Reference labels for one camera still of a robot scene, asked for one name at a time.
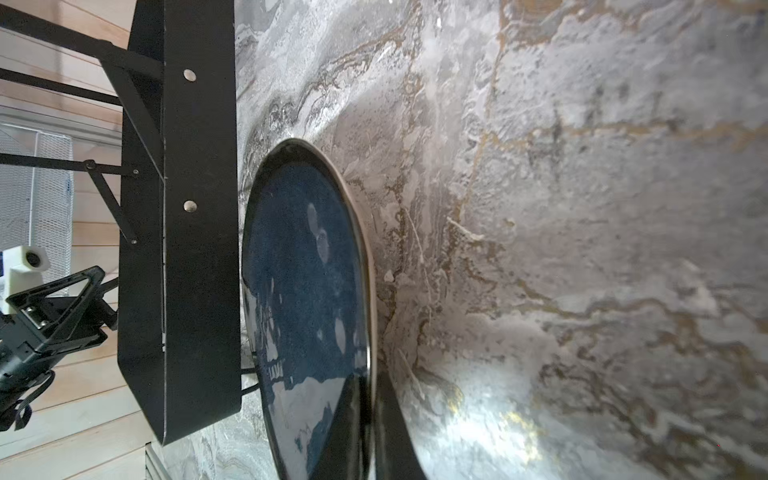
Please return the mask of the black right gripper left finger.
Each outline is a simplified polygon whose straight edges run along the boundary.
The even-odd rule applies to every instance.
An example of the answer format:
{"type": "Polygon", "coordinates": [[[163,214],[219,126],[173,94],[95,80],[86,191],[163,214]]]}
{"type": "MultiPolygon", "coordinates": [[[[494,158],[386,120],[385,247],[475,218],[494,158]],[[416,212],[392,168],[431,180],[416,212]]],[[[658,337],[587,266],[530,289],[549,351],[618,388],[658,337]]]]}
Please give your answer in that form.
{"type": "Polygon", "coordinates": [[[362,406],[361,380],[350,375],[343,385],[312,480],[362,478],[362,406]]]}

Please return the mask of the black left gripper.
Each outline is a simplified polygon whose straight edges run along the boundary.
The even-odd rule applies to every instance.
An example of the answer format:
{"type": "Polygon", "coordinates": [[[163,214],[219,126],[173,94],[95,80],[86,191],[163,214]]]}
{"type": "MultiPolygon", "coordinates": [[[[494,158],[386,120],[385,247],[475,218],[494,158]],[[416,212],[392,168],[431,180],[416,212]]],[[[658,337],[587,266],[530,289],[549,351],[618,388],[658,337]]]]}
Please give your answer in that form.
{"type": "Polygon", "coordinates": [[[1,429],[21,430],[32,403],[53,383],[68,355],[95,348],[117,329],[117,311],[103,301],[105,272],[93,266],[8,297],[1,316],[1,429]]]}

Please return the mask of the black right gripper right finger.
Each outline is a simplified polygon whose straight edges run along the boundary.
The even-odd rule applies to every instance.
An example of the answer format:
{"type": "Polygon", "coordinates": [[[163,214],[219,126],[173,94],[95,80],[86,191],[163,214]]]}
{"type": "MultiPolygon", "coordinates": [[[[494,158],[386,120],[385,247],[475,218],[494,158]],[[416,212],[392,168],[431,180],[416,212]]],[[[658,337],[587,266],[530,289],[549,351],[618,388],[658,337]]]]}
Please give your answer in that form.
{"type": "Polygon", "coordinates": [[[373,410],[375,476],[382,480],[426,480],[388,372],[376,377],[373,410]]]}

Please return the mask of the black wire dish rack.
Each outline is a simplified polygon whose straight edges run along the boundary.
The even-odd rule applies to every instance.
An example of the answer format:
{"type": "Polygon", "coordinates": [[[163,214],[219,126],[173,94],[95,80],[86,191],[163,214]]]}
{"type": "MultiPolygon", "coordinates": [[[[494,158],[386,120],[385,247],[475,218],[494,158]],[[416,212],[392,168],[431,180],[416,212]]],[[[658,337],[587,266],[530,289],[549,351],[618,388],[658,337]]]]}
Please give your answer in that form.
{"type": "Polygon", "coordinates": [[[156,439],[238,412],[233,3],[140,1],[123,48],[11,6],[1,25],[97,59],[122,107],[118,364],[156,439]]]}

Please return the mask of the black round plate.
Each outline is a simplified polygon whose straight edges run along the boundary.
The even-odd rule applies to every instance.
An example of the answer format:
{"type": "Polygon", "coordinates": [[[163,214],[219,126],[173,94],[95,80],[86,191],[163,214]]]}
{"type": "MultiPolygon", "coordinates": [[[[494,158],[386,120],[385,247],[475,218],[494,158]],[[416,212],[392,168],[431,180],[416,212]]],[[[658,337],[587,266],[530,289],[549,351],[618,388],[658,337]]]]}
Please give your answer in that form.
{"type": "Polygon", "coordinates": [[[349,376],[374,366],[371,265],[348,189],[312,144],[288,139],[256,170],[245,211],[245,325],[278,475],[307,479],[349,376]]]}

